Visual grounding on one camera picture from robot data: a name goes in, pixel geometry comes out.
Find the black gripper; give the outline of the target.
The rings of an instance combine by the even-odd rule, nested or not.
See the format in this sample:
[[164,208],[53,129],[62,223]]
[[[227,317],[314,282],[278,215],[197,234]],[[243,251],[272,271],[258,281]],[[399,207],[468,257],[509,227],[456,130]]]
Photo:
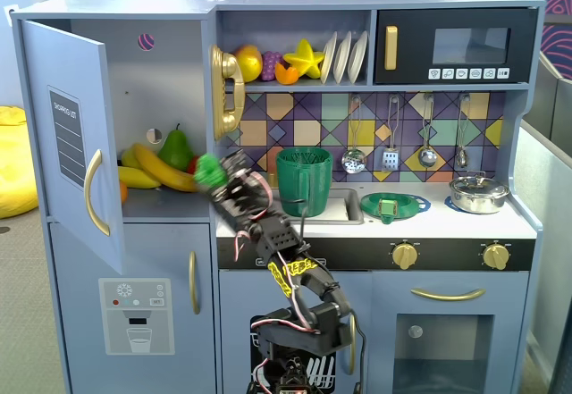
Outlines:
[[272,207],[272,192],[256,172],[247,168],[242,149],[222,157],[220,165],[226,183],[206,188],[204,194],[230,228],[248,228]]

